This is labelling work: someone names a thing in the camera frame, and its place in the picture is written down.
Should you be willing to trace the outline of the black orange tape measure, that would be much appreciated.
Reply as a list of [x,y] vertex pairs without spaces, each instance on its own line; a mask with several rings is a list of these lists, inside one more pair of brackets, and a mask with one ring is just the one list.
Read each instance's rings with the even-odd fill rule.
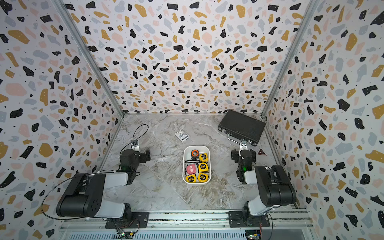
[[192,150],[192,151],[191,151],[191,157],[192,157],[193,159],[198,158],[199,155],[200,155],[200,152],[199,152],[198,150]]

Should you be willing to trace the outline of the pink tape measure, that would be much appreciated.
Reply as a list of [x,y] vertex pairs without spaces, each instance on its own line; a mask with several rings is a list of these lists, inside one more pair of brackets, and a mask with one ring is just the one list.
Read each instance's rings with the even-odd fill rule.
[[197,165],[196,164],[186,165],[186,175],[187,176],[196,174],[196,172],[197,172]]

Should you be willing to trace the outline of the white plastic storage box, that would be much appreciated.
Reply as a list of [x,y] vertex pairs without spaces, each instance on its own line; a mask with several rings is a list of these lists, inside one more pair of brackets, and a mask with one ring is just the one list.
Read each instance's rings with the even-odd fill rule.
[[[191,151],[192,150],[198,150],[200,153],[207,153],[208,156],[209,156],[209,161],[208,162],[201,162],[199,160],[199,157],[198,158],[195,158],[193,159],[191,157]],[[196,177],[197,177],[197,182],[196,183],[187,183],[188,185],[193,185],[193,186],[198,186],[198,185],[206,185],[211,179],[212,179],[212,173],[213,173],[213,170],[212,170],[212,167],[211,167],[211,154],[210,154],[210,150],[208,147],[206,146],[188,146],[185,148],[184,150],[184,153],[183,153],[183,163],[182,163],[182,170],[183,170],[183,173],[182,173],[182,177],[183,177],[183,181],[185,183],[186,182],[186,165],[189,165],[189,164],[196,164],[197,165],[197,172],[196,172]],[[208,173],[205,173],[205,174],[208,174],[210,177],[209,177],[209,180],[205,183],[199,183],[198,181],[198,174],[200,173],[199,170],[198,170],[198,165],[200,163],[207,163],[208,167],[209,167],[209,172]]]

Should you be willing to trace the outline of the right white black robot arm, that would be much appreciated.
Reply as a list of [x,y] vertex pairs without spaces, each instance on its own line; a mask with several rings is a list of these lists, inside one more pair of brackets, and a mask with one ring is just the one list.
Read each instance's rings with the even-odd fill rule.
[[259,192],[241,211],[228,213],[231,228],[269,227],[272,218],[268,213],[271,210],[296,202],[296,192],[284,168],[281,165],[257,166],[256,155],[253,150],[231,152],[232,160],[238,164],[238,180],[244,185],[256,185]]

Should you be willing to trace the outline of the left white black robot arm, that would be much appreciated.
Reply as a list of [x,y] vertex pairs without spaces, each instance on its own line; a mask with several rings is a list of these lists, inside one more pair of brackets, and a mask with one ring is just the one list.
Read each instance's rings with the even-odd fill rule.
[[56,207],[60,217],[109,218],[132,220],[132,210],[128,203],[115,203],[104,200],[104,190],[128,186],[138,175],[140,164],[151,160],[150,150],[141,153],[126,149],[120,154],[120,168],[111,173],[76,174],[70,181]]

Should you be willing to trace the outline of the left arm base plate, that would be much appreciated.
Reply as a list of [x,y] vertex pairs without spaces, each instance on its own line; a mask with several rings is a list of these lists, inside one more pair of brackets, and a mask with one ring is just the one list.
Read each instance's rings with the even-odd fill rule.
[[127,229],[127,228],[146,228],[148,224],[149,212],[131,212],[130,214],[118,219],[108,219],[105,225],[106,229]]

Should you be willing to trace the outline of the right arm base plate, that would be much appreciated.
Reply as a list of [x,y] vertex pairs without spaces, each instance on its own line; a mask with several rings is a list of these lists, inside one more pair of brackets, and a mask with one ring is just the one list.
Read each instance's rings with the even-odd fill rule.
[[242,211],[230,211],[228,216],[231,228],[270,227],[269,218],[266,215],[252,216]]

